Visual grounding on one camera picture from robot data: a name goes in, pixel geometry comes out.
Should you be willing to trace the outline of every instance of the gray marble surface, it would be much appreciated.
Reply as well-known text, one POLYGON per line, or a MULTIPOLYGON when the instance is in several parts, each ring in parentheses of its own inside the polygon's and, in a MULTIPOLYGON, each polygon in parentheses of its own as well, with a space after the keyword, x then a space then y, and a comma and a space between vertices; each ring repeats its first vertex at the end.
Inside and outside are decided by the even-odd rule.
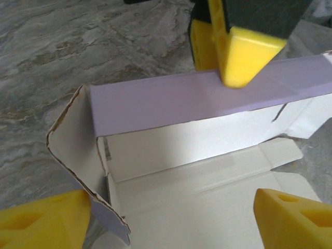
MULTIPOLYGON (((4 0, 0 3, 0 209, 73 186, 48 154, 45 134, 81 84, 193 71, 189 1, 4 0)), ((277 59, 332 49, 332 29, 301 21, 277 59)), ((332 203, 332 121, 308 141, 297 172, 332 203)), ((91 219, 85 248, 102 233, 91 219)))

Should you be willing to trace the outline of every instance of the cardboard edge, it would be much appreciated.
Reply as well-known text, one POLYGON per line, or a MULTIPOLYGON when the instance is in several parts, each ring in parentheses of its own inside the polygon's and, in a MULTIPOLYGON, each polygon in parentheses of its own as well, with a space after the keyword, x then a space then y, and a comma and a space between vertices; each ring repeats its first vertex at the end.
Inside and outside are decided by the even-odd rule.
POLYGON ((129 240, 128 234, 131 233, 131 230, 130 230, 128 224, 124 221, 124 219, 113 209, 113 207, 109 203, 107 203, 106 201, 104 201, 98 195, 98 193, 96 193, 96 192, 92 191, 90 188, 88 188, 84 184, 84 182, 81 179, 79 179, 77 177, 77 175, 71 169, 69 169, 65 165, 65 163, 63 163, 58 157, 56 157, 55 154, 52 151, 52 148, 50 147, 50 143, 49 143, 50 136, 62 124, 62 121, 66 117, 66 114, 67 114, 68 110, 72 106, 72 104, 75 101, 75 99, 79 96, 79 93, 81 92, 81 90, 84 89, 86 91, 87 87, 88 87, 87 85, 81 85, 75 91, 74 95, 71 97, 71 99, 68 102, 68 104, 66 105, 65 109, 61 112, 61 114, 59 115, 59 117, 56 119, 56 121, 54 122, 54 124, 51 126, 51 128, 49 129, 49 131, 46 134, 46 147, 47 147, 47 150, 49 151, 49 153, 55 159, 55 161, 57 161, 62 166, 62 169, 65 170, 70 176, 72 176, 72 179, 75 181, 75 184, 76 185, 78 184, 82 189, 84 189, 89 194, 91 202, 92 202, 92 209, 93 209, 93 206, 94 206, 93 202, 96 202, 96 203, 99 203, 99 204, 103 205, 104 208, 107 208, 109 211, 111 211, 112 213, 114 213, 117 216, 117 218, 122 223, 122 225, 124 226, 124 229, 126 230, 126 233, 127 233, 127 239, 125 239, 125 238, 122 238, 122 239, 123 239, 124 243, 126 243, 127 245, 130 245, 130 240, 129 240))

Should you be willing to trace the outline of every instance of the cardboard box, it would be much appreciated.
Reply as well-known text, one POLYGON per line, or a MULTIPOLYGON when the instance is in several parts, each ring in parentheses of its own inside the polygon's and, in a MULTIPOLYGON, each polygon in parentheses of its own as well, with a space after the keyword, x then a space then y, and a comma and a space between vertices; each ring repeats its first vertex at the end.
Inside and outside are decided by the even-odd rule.
POLYGON ((132 248, 262 248, 257 188, 317 199, 302 177, 270 172, 302 156, 273 138, 309 138, 331 105, 328 53, 272 62, 240 90, 217 71, 81 86, 47 147, 132 248))

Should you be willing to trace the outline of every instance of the marble floor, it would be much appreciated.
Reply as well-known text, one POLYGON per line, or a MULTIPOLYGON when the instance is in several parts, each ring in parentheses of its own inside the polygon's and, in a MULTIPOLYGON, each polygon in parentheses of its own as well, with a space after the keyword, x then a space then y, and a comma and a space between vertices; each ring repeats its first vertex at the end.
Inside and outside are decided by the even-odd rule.
MULTIPOLYGON (((0 210, 73 188, 45 135, 81 84, 193 71, 187 37, 192 3, 164 0, 4 0, 0 3, 0 210)), ((276 59, 332 49, 332 29, 301 21, 276 59)), ((332 203, 332 120, 298 140, 302 174, 332 203)), ((103 227, 91 219, 84 248, 103 227)))

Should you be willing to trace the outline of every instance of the lavender box panel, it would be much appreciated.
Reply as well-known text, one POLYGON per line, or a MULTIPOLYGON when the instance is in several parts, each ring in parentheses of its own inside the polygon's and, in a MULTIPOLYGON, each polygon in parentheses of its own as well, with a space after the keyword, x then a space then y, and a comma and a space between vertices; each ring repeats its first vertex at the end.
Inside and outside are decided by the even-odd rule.
POLYGON ((323 55, 271 62, 243 89, 224 87, 218 71, 90 88, 96 136, 219 117, 331 92, 332 64, 323 55))

